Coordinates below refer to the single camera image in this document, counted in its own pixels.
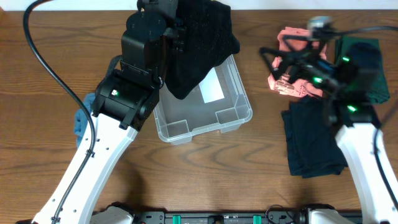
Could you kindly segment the black knit cardigan gold buttons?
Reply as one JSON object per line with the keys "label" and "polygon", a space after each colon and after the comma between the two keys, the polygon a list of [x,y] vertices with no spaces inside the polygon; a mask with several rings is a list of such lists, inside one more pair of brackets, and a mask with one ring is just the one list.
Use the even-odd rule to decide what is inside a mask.
{"label": "black knit cardigan gold buttons", "polygon": [[184,50],[173,56],[165,84],[179,100],[188,94],[213,68],[240,51],[234,36],[231,7],[219,1],[179,1],[176,16],[186,25]]}

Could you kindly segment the clear plastic storage bin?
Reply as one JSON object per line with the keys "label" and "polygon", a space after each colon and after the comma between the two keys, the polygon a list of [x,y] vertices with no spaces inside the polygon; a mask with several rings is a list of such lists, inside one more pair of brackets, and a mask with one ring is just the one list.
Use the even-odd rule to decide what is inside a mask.
{"label": "clear plastic storage bin", "polygon": [[234,131],[253,115],[234,57],[214,67],[224,94],[222,100],[204,103],[199,84],[182,100],[165,86],[154,109],[160,140],[173,145],[192,141],[196,135],[219,130]]}

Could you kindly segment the blue garment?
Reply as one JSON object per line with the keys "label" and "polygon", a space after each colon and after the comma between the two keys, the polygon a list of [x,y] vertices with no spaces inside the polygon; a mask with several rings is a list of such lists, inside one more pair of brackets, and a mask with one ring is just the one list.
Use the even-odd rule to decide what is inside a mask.
{"label": "blue garment", "polygon": [[[89,93],[85,96],[83,100],[83,105],[86,107],[89,113],[91,113],[93,110],[91,109],[91,105],[93,104],[95,100],[95,94],[94,93]],[[86,127],[88,125],[88,120],[83,112],[82,109],[78,109],[77,112],[75,113],[74,116],[74,134],[76,135],[76,146],[79,147]]]}

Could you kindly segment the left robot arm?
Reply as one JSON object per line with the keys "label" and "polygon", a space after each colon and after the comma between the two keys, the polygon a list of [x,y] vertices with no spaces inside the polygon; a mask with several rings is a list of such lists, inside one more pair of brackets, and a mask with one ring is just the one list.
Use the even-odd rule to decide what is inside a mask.
{"label": "left robot arm", "polygon": [[133,223],[116,206],[94,207],[119,158],[159,102],[171,55],[183,50],[185,28],[177,1],[139,1],[126,22],[122,54],[110,64],[90,107],[82,142],[49,201],[33,223]]}

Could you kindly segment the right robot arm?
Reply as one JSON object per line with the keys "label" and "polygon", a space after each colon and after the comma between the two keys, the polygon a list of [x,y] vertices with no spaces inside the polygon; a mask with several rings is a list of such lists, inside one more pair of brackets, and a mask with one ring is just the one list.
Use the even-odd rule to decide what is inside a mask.
{"label": "right robot arm", "polygon": [[[282,112],[291,174],[315,177],[351,172],[363,223],[397,222],[397,177],[388,160],[369,92],[382,67],[373,44],[357,42],[340,52],[335,63],[321,57],[343,32],[316,29],[307,35],[284,35],[285,50],[261,47],[271,75],[288,83],[303,80],[322,92],[308,93]],[[271,65],[272,55],[278,65]]]}

